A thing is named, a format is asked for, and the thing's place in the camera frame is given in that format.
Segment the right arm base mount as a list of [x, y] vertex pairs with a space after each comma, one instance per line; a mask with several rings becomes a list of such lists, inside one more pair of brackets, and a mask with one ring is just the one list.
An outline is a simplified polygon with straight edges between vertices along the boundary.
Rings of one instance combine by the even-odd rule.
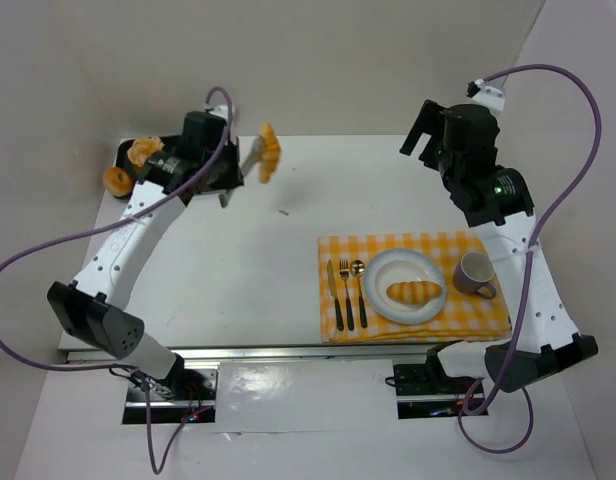
[[400, 420], [457, 417], [474, 382], [471, 377], [448, 377], [412, 362], [393, 363], [392, 374], [384, 379], [395, 393]]

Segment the pale pointed pastry bread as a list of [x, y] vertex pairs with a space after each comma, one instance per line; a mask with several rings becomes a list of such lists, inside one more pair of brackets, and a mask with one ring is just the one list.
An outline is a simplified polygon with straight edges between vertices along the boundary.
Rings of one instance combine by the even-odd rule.
[[259, 182], [267, 184], [277, 170], [281, 158], [281, 146], [278, 137], [269, 122], [264, 122], [260, 127], [260, 139], [262, 141]]

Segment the striped golden bread roll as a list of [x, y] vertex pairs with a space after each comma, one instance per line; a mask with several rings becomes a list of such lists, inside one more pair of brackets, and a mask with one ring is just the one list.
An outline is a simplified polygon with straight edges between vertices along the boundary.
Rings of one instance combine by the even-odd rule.
[[403, 305], [421, 306], [442, 294], [442, 287], [431, 281], [398, 282], [389, 285], [386, 295]]

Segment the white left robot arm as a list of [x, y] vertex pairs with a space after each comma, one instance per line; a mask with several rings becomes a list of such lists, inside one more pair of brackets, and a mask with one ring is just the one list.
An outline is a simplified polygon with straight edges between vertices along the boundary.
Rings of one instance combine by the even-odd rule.
[[47, 299], [64, 330], [85, 344], [136, 368], [160, 395], [184, 397], [208, 391], [205, 377], [149, 335], [126, 311], [136, 280], [172, 223], [210, 182], [204, 167], [234, 175], [237, 147], [230, 139], [235, 109], [228, 105], [188, 113], [182, 134], [167, 150], [158, 138], [138, 139], [128, 150], [141, 159], [122, 226], [112, 230], [69, 284], [54, 283]]

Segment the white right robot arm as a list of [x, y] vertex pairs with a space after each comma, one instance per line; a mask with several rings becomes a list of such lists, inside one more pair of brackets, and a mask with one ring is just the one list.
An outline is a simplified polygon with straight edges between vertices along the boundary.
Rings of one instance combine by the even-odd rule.
[[435, 378], [488, 378], [514, 392], [598, 352], [567, 313], [540, 245], [540, 221], [522, 175], [497, 162], [497, 116], [505, 95], [483, 79], [469, 84], [468, 103], [443, 107], [427, 100], [400, 151], [439, 172], [454, 205], [482, 243], [510, 314], [512, 336], [493, 342], [441, 344], [427, 353]]

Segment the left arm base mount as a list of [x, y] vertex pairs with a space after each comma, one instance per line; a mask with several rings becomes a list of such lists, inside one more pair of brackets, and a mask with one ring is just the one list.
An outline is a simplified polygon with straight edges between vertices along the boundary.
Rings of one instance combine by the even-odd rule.
[[216, 417], [217, 369], [197, 370], [194, 378], [179, 393], [166, 388], [152, 378], [144, 384], [142, 377], [129, 370], [109, 369], [108, 373], [127, 384], [122, 423], [145, 425], [146, 395], [150, 398], [151, 423], [175, 425], [182, 421], [192, 424], [214, 423]]

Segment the metal tongs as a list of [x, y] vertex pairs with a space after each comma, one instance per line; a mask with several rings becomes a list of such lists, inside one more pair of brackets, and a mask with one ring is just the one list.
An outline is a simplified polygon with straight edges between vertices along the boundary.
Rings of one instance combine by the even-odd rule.
[[[245, 178], [250, 174], [252, 169], [261, 162], [263, 150], [264, 140], [261, 136], [257, 136], [252, 142], [251, 149], [246, 159], [239, 166], [242, 177], [242, 183], [239, 185], [239, 187], [245, 185]], [[219, 194], [219, 202], [222, 209], [228, 207], [231, 197], [236, 190], [237, 187], [225, 190], [224, 192]]]

